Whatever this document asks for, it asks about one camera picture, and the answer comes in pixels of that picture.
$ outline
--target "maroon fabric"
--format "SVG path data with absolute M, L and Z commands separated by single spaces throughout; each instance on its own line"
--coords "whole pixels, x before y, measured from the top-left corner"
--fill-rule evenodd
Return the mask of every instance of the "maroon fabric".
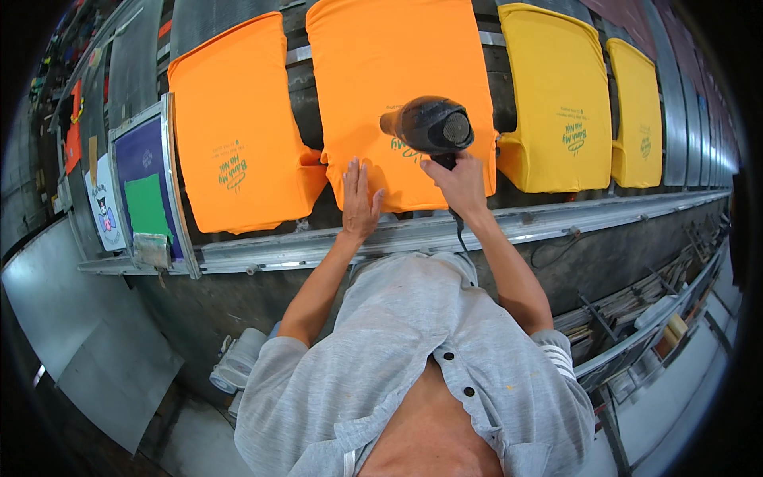
M 705 89 L 702 83 L 702 73 L 697 62 L 697 56 L 694 54 L 694 40 L 691 38 L 691 33 L 689 33 L 689 30 L 686 29 L 681 20 L 675 16 L 670 8 L 669 0 L 657 0 L 655 6 L 660 12 L 662 23 L 665 24 L 665 30 L 668 31 L 668 36 L 675 52 L 675 59 L 678 61 L 681 71 L 689 76 L 694 84 L 694 89 L 699 94 L 704 95 Z
M 657 59 L 657 47 L 649 30 L 641 0 L 581 0 L 583 5 L 617 27 L 624 27 L 646 56 Z

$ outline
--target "hair dryer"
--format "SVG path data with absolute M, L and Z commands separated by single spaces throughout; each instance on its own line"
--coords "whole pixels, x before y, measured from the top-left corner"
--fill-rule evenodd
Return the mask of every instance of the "hair dryer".
M 456 167 L 456 153 L 475 140 L 466 108 L 441 96 L 421 96 L 409 101 L 379 118 L 379 127 L 450 170 Z

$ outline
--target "metal rail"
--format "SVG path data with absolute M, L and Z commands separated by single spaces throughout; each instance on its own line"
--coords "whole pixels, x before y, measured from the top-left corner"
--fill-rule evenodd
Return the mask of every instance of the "metal rail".
M 636 345 L 640 340 L 642 340 L 648 334 L 654 332 L 655 329 L 664 327 L 670 320 L 670 317 L 673 316 L 673 313 L 675 313 L 676 310 L 678 310 L 681 306 L 683 306 L 686 300 L 688 300 L 692 296 L 692 294 L 694 293 L 694 289 L 703 281 L 705 276 L 707 276 L 708 273 L 710 273 L 712 270 L 715 269 L 715 265 L 720 260 L 722 253 L 725 253 L 725 252 L 726 252 L 726 244 L 724 242 L 724 244 L 721 245 L 721 247 L 718 247 L 718 250 L 716 250 L 715 255 L 713 255 L 713 258 L 710 259 L 709 262 L 707 262 L 705 267 L 702 269 L 702 272 L 700 272 L 700 274 L 694 279 L 691 285 L 689 285 L 687 288 L 681 291 L 681 294 L 678 296 L 678 299 L 675 300 L 669 308 L 663 311 L 662 315 L 659 318 L 655 318 L 655 320 L 652 322 L 650 326 L 646 326 L 636 331 L 633 335 L 627 337 L 625 340 L 621 341 L 615 346 L 612 346 L 610 349 L 608 349 L 607 351 L 604 351 L 599 356 L 596 356 L 593 359 L 589 359 L 585 363 L 582 363 L 581 365 L 576 366 L 573 369 L 573 371 L 575 372 L 575 378 L 580 379 L 583 376 L 596 371 L 597 369 L 606 365 L 608 362 L 617 358 L 621 354 L 627 351 L 630 351 L 634 347 L 634 345 Z
M 511 243 L 524 243 L 562 237 L 575 229 L 585 233 L 644 221 L 697 207 L 728 195 L 728 191 L 679 192 L 535 205 L 492 212 Z M 205 274 L 246 272 L 251 275 L 258 271 L 310 269 L 326 256 L 340 230 L 310 230 L 210 243 L 195 247 L 196 258 Z M 481 249 L 479 241 L 469 229 L 464 230 L 463 239 L 467 249 Z M 452 217 L 418 218 L 381 224 L 351 263 L 423 248 L 432 253 L 461 250 Z M 156 274 L 150 270 L 135 269 L 128 257 L 84 262 L 78 268 L 82 272 L 103 275 Z

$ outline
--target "orange fabric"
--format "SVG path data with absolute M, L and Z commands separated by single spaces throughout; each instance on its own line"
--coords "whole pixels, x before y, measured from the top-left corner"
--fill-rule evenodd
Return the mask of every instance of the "orange fabric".
M 282 16 L 270 12 L 169 65 L 185 190 L 198 229 L 240 234 L 308 216 L 326 185 L 291 112 Z
M 469 0 L 320 0 L 306 28 L 324 128 L 321 160 L 340 208 L 353 156 L 369 165 L 370 191 L 386 188 L 382 211 L 448 207 L 420 169 L 422 155 L 378 126 L 382 114 L 424 95 L 466 107 L 475 130 L 469 152 L 485 163 L 485 190 L 495 193 L 497 133 Z
M 69 130 L 66 132 L 66 142 L 63 149 L 66 153 L 66 175 L 68 176 L 77 165 L 80 158 L 82 158 L 82 142 L 79 138 L 79 118 L 82 116 L 82 80 L 78 79 L 72 88 L 72 95 L 74 96 L 74 108 L 69 125 Z

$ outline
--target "striped sleeve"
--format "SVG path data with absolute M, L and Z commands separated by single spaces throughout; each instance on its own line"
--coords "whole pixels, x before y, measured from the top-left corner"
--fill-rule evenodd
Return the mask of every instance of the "striped sleeve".
M 559 374 L 575 380 L 575 371 L 572 366 L 572 353 L 570 352 L 570 340 L 557 330 L 536 331 L 530 339 L 538 345 L 543 354 L 556 366 Z

